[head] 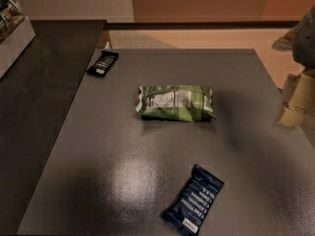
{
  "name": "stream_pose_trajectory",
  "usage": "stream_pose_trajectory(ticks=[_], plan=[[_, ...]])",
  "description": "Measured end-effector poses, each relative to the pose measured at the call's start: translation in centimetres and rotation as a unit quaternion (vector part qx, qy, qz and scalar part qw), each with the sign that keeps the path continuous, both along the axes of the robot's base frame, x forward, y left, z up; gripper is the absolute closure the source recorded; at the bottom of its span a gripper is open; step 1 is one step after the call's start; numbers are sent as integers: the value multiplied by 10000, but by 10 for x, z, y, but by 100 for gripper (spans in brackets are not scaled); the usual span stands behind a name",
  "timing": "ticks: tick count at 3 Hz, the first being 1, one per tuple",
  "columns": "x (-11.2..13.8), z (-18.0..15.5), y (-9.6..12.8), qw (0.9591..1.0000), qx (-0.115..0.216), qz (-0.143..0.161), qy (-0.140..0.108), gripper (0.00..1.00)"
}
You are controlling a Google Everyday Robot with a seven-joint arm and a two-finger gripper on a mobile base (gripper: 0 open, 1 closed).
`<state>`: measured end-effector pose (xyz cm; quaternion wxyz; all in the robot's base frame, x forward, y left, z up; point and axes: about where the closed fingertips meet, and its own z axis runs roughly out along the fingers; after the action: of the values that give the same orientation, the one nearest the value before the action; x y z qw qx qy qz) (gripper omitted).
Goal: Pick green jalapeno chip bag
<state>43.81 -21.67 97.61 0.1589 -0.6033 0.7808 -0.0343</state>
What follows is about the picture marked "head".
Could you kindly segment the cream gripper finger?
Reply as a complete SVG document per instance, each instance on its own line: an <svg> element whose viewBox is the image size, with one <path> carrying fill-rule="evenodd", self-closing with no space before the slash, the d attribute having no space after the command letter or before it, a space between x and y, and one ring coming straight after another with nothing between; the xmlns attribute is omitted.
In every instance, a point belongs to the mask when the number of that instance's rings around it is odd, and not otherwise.
<svg viewBox="0 0 315 236"><path fill-rule="evenodd" d="M279 124L286 128L299 126L315 109L315 77L301 73L288 105L282 104Z"/></svg>
<svg viewBox="0 0 315 236"><path fill-rule="evenodd" d="M283 105L288 105L288 102L294 92L297 84L298 77L296 75L289 74L283 85Z"/></svg>

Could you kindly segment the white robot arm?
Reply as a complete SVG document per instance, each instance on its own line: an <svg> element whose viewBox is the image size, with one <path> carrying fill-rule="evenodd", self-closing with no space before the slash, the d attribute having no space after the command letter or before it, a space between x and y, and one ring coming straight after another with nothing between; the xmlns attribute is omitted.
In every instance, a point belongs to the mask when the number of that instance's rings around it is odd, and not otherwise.
<svg viewBox="0 0 315 236"><path fill-rule="evenodd" d="M298 76L289 75L284 84L278 123L287 128L299 126L315 109L315 6L297 26L292 57L304 70Z"/></svg>

